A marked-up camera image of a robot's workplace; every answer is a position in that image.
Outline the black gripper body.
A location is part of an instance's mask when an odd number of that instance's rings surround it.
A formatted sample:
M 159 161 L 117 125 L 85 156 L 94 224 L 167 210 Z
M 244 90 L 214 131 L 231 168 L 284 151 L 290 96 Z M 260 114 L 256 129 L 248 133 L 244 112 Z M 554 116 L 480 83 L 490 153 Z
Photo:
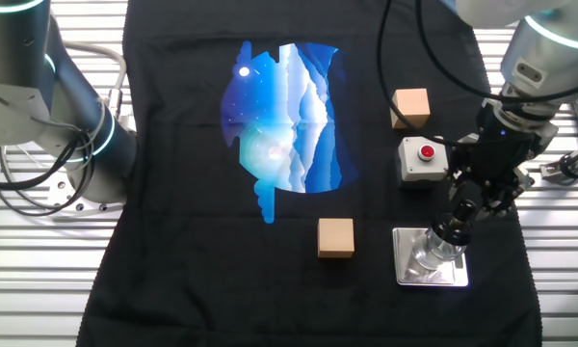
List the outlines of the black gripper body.
M 476 116 L 478 131 L 453 149 L 450 172 L 486 188 L 533 186 L 521 165 L 542 154 L 557 135 L 551 120 L 528 114 L 518 104 L 485 100 Z

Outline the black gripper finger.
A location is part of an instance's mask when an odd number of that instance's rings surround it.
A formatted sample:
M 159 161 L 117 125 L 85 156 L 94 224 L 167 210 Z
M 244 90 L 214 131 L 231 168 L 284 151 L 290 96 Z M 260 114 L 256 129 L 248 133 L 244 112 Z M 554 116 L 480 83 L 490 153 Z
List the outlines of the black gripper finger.
M 455 203 L 459 203 L 461 200 L 471 200 L 476 205 L 481 204 L 481 186 L 476 183 L 473 176 L 460 175 L 455 183 L 457 188 Z
M 523 193 L 519 184 L 486 181 L 484 186 L 484 212 L 486 216 L 505 216 L 516 198 Z

